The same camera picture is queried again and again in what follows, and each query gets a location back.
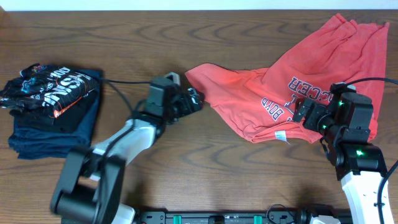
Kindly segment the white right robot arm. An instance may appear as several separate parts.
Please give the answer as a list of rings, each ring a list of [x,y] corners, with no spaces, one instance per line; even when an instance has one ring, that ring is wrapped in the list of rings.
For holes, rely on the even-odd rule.
[[[380,148],[369,143],[372,100],[353,85],[330,87],[328,105],[311,98],[295,103],[293,121],[320,134],[326,158],[335,168],[353,223],[393,223],[388,196],[388,169]]]

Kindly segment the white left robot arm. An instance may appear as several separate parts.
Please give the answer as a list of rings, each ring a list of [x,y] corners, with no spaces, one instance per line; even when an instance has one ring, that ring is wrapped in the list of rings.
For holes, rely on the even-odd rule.
[[[182,88],[176,73],[153,79],[147,98],[131,108],[118,132],[92,147],[70,150],[50,211],[62,223],[132,224],[136,211],[120,202],[126,166],[152,147],[167,125],[202,110],[203,102],[197,89]]]

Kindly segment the red soccer t-shirt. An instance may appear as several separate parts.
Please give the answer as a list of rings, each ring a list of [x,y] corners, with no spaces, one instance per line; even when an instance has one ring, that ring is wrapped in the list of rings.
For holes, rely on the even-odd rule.
[[[359,24],[337,14],[288,50],[269,68],[228,70],[204,63],[186,73],[192,87],[226,124],[247,141],[319,140],[320,135],[292,120],[295,102],[309,98],[327,105],[330,86],[353,82],[370,97],[375,138],[386,76],[388,24]]]

